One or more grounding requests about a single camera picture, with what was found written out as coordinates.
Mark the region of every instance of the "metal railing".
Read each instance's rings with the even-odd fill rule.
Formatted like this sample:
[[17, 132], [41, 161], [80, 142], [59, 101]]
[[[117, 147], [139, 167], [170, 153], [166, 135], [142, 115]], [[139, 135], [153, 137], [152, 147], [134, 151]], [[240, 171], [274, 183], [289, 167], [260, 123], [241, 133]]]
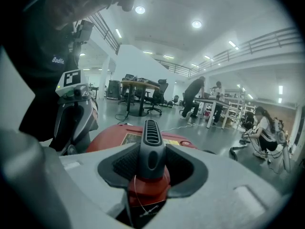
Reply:
[[247, 54], [301, 43], [303, 43], [302, 38], [294, 27], [274, 31], [237, 45], [239, 50], [232, 48], [211, 57], [213, 61], [206, 60], [199, 64], [199, 68], [191, 69], [190, 76]]
[[104, 40], [110, 45], [116, 54], [119, 52], [120, 44], [116, 41], [106, 21], [101, 16], [100, 12], [97, 12], [87, 18], [91, 21], [96, 29], [102, 34]]
[[163, 60], [157, 60], [160, 64], [162, 64], [166, 69], [168, 69], [170, 72], [181, 74], [184, 76], [189, 77], [190, 76], [190, 69], [175, 63], [163, 61]]

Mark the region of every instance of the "white shirt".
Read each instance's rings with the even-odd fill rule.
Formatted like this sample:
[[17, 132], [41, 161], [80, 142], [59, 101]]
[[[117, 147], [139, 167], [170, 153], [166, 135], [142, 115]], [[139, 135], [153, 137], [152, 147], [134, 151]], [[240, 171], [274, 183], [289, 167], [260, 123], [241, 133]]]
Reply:
[[266, 139], [266, 141], [269, 141], [269, 142], [275, 142], [276, 141], [276, 139], [275, 139], [275, 133], [271, 133], [271, 129], [270, 129], [270, 125], [269, 125], [269, 121], [268, 121], [268, 119], [264, 116], [262, 119], [261, 119], [261, 121], [258, 123], [258, 125], [257, 125], [257, 130], [258, 130], [258, 128], [262, 128], [264, 131], [265, 131], [265, 133], [269, 136], [269, 138], [268, 137], [266, 137], [263, 133], [261, 133], [261, 136], [264, 138], [264, 139]]
[[217, 93], [219, 93], [219, 95], [223, 94], [223, 96], [219, 98], [219, 101], [224, 102], [224, 87], [222, 86], [221, 88], [215, 89], [215, 97], [217, 96]]

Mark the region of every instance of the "table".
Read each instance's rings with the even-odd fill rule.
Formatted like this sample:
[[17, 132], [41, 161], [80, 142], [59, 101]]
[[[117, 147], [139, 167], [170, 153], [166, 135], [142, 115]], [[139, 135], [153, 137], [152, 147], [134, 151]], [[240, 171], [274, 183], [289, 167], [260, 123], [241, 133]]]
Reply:
[[[128, 99], [127, 99], [127, 111], [132, 116], [146, 116], [147, 113], [143, 111], [143, 104], [144, 104], [144, 97], [145, 97], [145, 91], [146, 89], [159, 89], [160, 87], [151, 85], [145, 82], [136, 82], [136, 81], [121, 81], [123, 85], [129, 86], [129, 92], [128, 92]], [[131, 100], [131, 92], [132, 87], [141, 87], [142, 88], [142, 95], [141, 95], [141, 102], [140, 102], [140, 108], [139, 111], [130, 111], [130, 100]]]
[[222, 105], [224, 108], [227, 109], [226, 113], [225, 113], [225, 117], [224, 117], [224, 123], [222, 125], [222, 129], [224, 129], [224, 126], [225, 126], [225, 123], [227, 121], [227, 118], [228, 118], [228, 115], [229, 115], [229, 109], [230, 109], [230, 105], [223, 102], [223, 101], [219, 101], [217, 99], [213, 99], [213, 98], [194, 98], [195, 101], [199, 101], [199, 102], [202, 102], [204, 103], [203, 105], [203, 111], [201, 113], [201, 116], [200, 118], [202, 119], [203, 117], [203, 114], [204, 114], [204, 110], [205, 110], [205, 107], [206, 107], [206, 104], [212, 104], [212, 110], [211, 110], [211, 113], [210, 113], [210, 117], [209, 117], [209, 121], [208, 121], [208, 125], [206, 126], [206, 128], [210, 128], [211, 126], [211, 123], [212, 123], [212, 119], [213, 119], [213, 116], [214, 116], [214, 111], [215, 111], [215, 107], [216, 107], [216, 104], [219, 104], [219, 105]]

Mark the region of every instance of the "backpack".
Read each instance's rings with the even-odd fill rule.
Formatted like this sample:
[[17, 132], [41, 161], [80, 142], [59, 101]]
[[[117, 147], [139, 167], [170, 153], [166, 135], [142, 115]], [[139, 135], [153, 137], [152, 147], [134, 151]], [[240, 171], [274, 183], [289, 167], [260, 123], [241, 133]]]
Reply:
[[277, 144], [286, 142], [285, 132], [283, 130], [283, 123], [277, 119], [274, 120], [275, 139]]

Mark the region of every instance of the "gray floor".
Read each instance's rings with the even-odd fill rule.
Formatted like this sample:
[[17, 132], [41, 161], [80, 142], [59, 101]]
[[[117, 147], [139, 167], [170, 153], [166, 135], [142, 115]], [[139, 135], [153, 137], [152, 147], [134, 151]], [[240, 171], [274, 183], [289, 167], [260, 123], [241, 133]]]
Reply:
[[[116, 114], [126, 113], [126, 104], [121, 103], [118, 105], [118, 102], [115, 100], [98, 100], [98, 105], [99, 129], [90, 132], [91, 140], [93, 140], [105, 128], [111, 125], [115, 125], [119, 122], [119, 120], [115, 119]], [[162, 116], [159, 116], [158, 112], [152, 111], [146, 117], [128, 116], [124, 123], [130, 123], [132, 125], [143, 125], [146, 119], [153, 119], [158, 122], [161, 130], [169, 130], [174, 127], [187, 125], [187, 121], [180, 119], [180, 107], [174, 106], [173, 108], [158, 108], [162, 109]], [[135, 103], [135, 106], [131, 105], [131, 110], [132, 109], [139, 109], [139, 103]], [[196, 124], [196, 126], [174, 129], [169, 132], [186, 137], [200, 150], [210, 150], [217, 155], [225, 156], [228, 158], [230, 147], [240, 145], [239, 140], [241, 138], [241, 132], [236, 129], [221, 129], [220, 123], [219, 126], [211, 126], [209, 129], [207, 129], [206, 122], [204, 120], [200, 120], [199, 118], [196, 120], [190, 119], [189, 122]], [[238, 162], [272, 184], [279, 192], [285, 193], [287, 191], [286, 184], [288, 174], [283, 169], [275, 168], [275, 164], [276, 162], [280, 162], [280, 158], [275, 160], [270, 166], [267, 164], [267, 161], [253, 156], [252, 147], [248, 147], [236, 153], [238, 156]]]

